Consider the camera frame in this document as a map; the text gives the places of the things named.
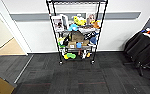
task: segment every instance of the floor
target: floor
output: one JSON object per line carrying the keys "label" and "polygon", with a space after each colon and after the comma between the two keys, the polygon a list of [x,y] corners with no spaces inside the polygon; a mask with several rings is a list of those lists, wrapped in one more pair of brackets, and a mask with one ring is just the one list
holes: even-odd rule
{"label": "floor", "polygon": [[59,65],[57,53],[0,56],[0,71],[15,81],[28,61],[12,94],[150,94],[150,71],[140,77],[132,65],[122,64],[128,62],[122,52],[99,52],[93,65]]}
{"label": "floor", "polygon": [[25,53],[13,38],[0,48],[0,56],[2,55],[25,55]]}

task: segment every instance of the blue object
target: blue object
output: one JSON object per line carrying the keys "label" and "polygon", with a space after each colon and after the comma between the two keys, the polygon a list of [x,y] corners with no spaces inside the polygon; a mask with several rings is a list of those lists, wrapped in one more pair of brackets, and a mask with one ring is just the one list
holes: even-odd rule
{"label": "blue object", "polygon": [[76,46],[77,48],[81,48],[81,43],[80,42],[76,43]]}
{"label": "blue object", "polygon": [[96,33],[96,32],[95,32],[95,34],[94,34],[94,35],[96,36],[96,35],[98,35],[98,34],[99,34],[99,33]]}
{"label": "blue object", "polygon": [[90,39],[90,41],[91,41],[93,44],[96,44],[96,43],[97,43],[96,37],[92,37],[92,38]]}
{"label": "blue object", "polygon": [[143,32],[143,33],[144,33],[145,31],[146,31],[146,30],[142,30],[141,32]]}
{"label": "blue object", "polygon": [[76,24],[72,24],[70,25],[68,31],[77,31],[78,30],[78,26]]}

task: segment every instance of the shelf post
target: shelf post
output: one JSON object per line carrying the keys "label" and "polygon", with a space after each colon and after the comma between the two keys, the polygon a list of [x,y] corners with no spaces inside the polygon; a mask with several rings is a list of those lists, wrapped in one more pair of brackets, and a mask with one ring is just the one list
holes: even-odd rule
{"label": "shelf post", "polygon": [[98,10],[97,10],[97,15],[96,15],[95,21],[97,21],[97,20],[98,20],[98,13],[99,13],[99,9],[100,9],[100,2],[99,2],[99,4],[98,4]]}
{"label": "shelf post", "polygon": [[[49,18],[50,18],[50,21],[51,21],[51,24],[52,24],[52,15],[51,15],[51,11],[50,11],[50,7],[49,7],[49,1],[46,0],[46,5],[48,7],[48,12],[49,12]],[[58,42],[57,42],[57,37],[56,37],[56,32],[55,32],[55,29],[54,29],[54,25],[52,24],[52,29],[53,29],[53,32],[54,32],[54,36],[55,36],[55,41],[56,41],[56,45],[57,45],[57,49],[58,49],[58,52],[59,52],[59,57],[60,57],[60,64],[62,64],[62,58],[61,58],[61,52],[59,50],[59,45],[58,45]]]}
{"label": "shelf post", "polygon": [[104,13],[102,15],[101,27],[100,27],[100,30],[99,30],[98,40],[97,40],[97,44],[96,44],[96,48],[95,48],[95,52],[94,52],[94,56],[93,56],[93,60],[91,61],[91,64],[93,64],[94,60],[95,60],[95,55],[96,55],[96,51],[97,51],[97,47],[98,47],[98,41],[99,41],[99,37],[100,37],[100,34],[101,34],[101,28],[102,28],[102,25],[103,25],[103,21],[105,19],[105,12],[106,12],[107,5],[108,5],[108,0],[105,3]]}
{"label": "shelf post", "polygon": [[54,2],[52,2],[52,6],[53,6],[53,10],[54,10],[54,15],[56,16],[56,10],[55,10],[55,6],[54,6]]}

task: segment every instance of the box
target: box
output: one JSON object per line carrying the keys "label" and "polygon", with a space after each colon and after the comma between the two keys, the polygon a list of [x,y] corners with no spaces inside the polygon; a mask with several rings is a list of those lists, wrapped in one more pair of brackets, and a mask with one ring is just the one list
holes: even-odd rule
{"label": "box", "polygon": [[82,46],[87,46],[88,43],[89,43],[89,40],[84,40],[82,43]]}
{"label": "box", "polygon": [[83,42],[84,41],[84,36],[79,31],[72,31],[71,35],[72,35],[73,42]]}
{"label": "box", "polygon": [[76,42],[69,41],[68,48],[76,48]]}

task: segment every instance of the black shelving unit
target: black shelving unit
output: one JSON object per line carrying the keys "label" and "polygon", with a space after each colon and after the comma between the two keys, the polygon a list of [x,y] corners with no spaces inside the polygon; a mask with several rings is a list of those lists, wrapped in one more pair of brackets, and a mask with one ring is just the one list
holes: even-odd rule
{"label": "black shelving unit", "polygon": [[56,43],[57,43],[57,49],[58,49],[58,52],[59,52],[59,58],[60,58],[60,64],[63,63],[63,56],[61,54],[61,50],[60,49],[63,49],[63,48],[60,48],[59,44],[58,44],[58,41],[57,41],[57,36],[56,36],[56,31],[55,31],[55,28],[54,28],[54,25],[53,25],[53,21],[52,21],[52,16],[56,16],[56,8],[55,8],[55,4],[68,4],[68,3],[74,3],[74,4],[98,4],[98,8],[97,8],[97,11],[95,12],[96,13],[96,17],[95,17],[95,21],[98,20],[98,15],[100,13],[100,6],[102,4],[105,5],[104,7],[104,11],[102,13],[102,17],[101,17],[101,25],[100,25],[100,28],[98,29],[99,33],[98,33],[98,37],[97,37],[97,42],[95,44],[95,47],[94,47],[94,53],[92,54],[92,58],[90,59],[90,63],[91,64],[94,64],[95,62],[95,55],[96,55],[96,50],[97,50],[97,46],[98,46],[98,41],[99,41],[99,37],[100,37],[100,33],[101,33],[101,29],[102,29],[102,26],[103,26],[103,21],[104,21],[104,18],[105,18],[105,12],[106,12],[106,8],[107,8],[107,5],[108,5],[108,0],[46,0],[46,5],[47,5],[47,8],[48,8],[48,12],[49,12],[49,17],[50,17],[50,21],[51,21],[51,24],[52,24],[52,28],[53,28],[53,32],[54,32],[54,36],[55,36],[55,39],[56,39]]}

